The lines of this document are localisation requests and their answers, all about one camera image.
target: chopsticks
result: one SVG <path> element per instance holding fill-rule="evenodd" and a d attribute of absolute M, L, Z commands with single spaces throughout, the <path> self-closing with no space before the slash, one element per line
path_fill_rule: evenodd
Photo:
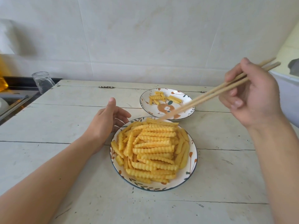
<path fill-rule="evenodd" d="M 264 60 L 262 61 L 259 66 L 263 67 L 264 65 L 272 62 L 273 60 L 275 60 L 275 58 L 271 58 L 269 60 Z M 267 67 L 264 68 L 265 71 L 270 71 L 271 69 L 279 66 L 281 63 L 280 62 L 275 62 L 274 64 L 271 64 Z M 220 84 L 219 86 L 215 87 L 214 89 L 208 91 L 207 93 L 193 99 L 192 101 L 188 102 L 185 105 L 182 105 L 181 107 L 179 107 L 178 109 L 174 109 L 172 112 L 167 113 L 165 116 L 162 116 L 161 118 L 159 118 L 159 120 L 164 120 L 164 119 L 170 119 L 171 117 L 173 117 L 174 115 L 181 113 L 189 108 L 192 108 L 198 104 L 201 104 L 207 100 L 210 100 L 211 98 L 214 98 L 216 96 L 218 96 L 219 94 L 229 91 L 245 82 L 249 81 L 248 77 L 246 76 L 246 74 L 244 72 L 242 72 L 241 74 L 239 74 L 236 78 L 234 78 L 233 81 L 231 82 L 224 82 L 222 84 Z"/>

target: clear glass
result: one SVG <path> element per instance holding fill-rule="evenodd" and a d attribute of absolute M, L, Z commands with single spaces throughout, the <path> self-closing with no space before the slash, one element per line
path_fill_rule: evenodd
<path fill-rule="evenodd" d="M 55 86 L 55 83 L 50 78 L 50 74 L 46 71 L 35 72 L 32 74 L 32 77 L 41 94 L 44 94 Z"/>

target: small plate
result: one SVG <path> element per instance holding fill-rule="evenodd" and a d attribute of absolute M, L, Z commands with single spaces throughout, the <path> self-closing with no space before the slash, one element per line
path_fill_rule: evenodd
<path fill-rule="evenodd" d="M 155 103 L 150 105 L 149 96 L 155 95 L 155 91 L 164 92 L 164 95 L 166 96 L 166 101 L 164 101 L 164 102 L 159 101 L 160 105 L 156 105 Z M 167 100 L 167 97 L 170 95 L 180 98 L 183 102 L 177 104 L 177 103 Z M 192 99 L 187 94 L 184 94 L 183 92 L 178 91 L 178 90 L 173 90 L 173 89 L 168 89 L 168 88 L 157 88 L 157 89 L 147 90 L 140 97 L 141 107 L 147 113 L 151 114 L 152 116 L 158 117 L 158 118 L 161 118 L 166 113 L 169 113 L 172 110 L 179 108 L 180 106 L 182 106 L 185 103 L 188 103 L 189 101 L 192 101 Z M 171 120 L 180 120 L 180 119 L 187 118 L 187 117 L 191 116 L 194 113 L 194 111 L 195 111 L 195 107 L 192 107 L 192 108 L 184 111 L 183 113 L 175 115 Z"/>
<path fill-rule="evenodd" d="M 136 121 L 142 122 L 142 121 L 145 121 L 146 118 L 148 118 L 148 117 L 141 117 L 138 119 L 134 119 L 134 120 L 131 120 L 126 125 L 122 126 L 115 133 L 114 137 L 112 138 L 112 141 L 116 140 L 119 132 L 122 131 L 124 128 L 126 128 L 130 123 L 133 123 Z M 197 160 L 198 160 L 196 146 L 194 144 L 193 139 L 190 137 L 189 134 L 188 134 L 188 137 L 189 137 L 189 141 L 190 141 L 189 142 L 190 150 L 189 150 L 189 159 L 188 159 L 187 165 L 185 166 L 185 168 L 180 169 L 176 173 L 177 177 L 175 179 L 170 180 L 169 183 L 160 183 L 160 182 L 152 181 L 151 184 L 146 184 L 146 183 L 139 182 L 139 181 L 135 180 L 135 178 L 133 176 L 130 176 L 127 174 L 124 166 L 119 166 L 118 163 L 115 161 L 115 157 L 117 156 L 117 154 L 115 153 L 113 148 L 110 146 L 110 158 L 112 161 L 112 165 L 120 177 L 122 177 L 127 183 L 131 184 L 132 186 L 134 186 L 136 188 L 140 188 L 140 189 L 147 190 L 147 191 L 155 191 L 155 192 L 167 191 L 170 189 L 174 189 L 174 188 L 180 186 L 181 184 L 183 184 L 184 182 L 186 182 L 190 178 L 190 176 L 192 175 L 192 173 L 194 172 L 194 170 L 196 168 L 196 164 L 197 164 Z"/>

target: yellow bottle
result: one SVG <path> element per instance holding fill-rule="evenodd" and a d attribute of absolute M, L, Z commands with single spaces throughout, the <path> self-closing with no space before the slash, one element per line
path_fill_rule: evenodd
<path fill-rule="evenodd" d="M 0 91 L 5 90 L 8 87 L 8 84 L 3 78 L 4 75 L 10 75 L 10 71 L 0 55 Z"/>

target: left hand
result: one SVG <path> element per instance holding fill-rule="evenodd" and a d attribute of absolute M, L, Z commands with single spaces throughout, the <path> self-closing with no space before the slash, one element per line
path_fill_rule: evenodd
<path fill-rule="evenodd" d="M 96 143 L 98 152 L 112 132 L 128 123 L 131 114 L 116 106 L 115 98 L 110 98 L 107 107 L 98 111 L 82 137 Z"/>

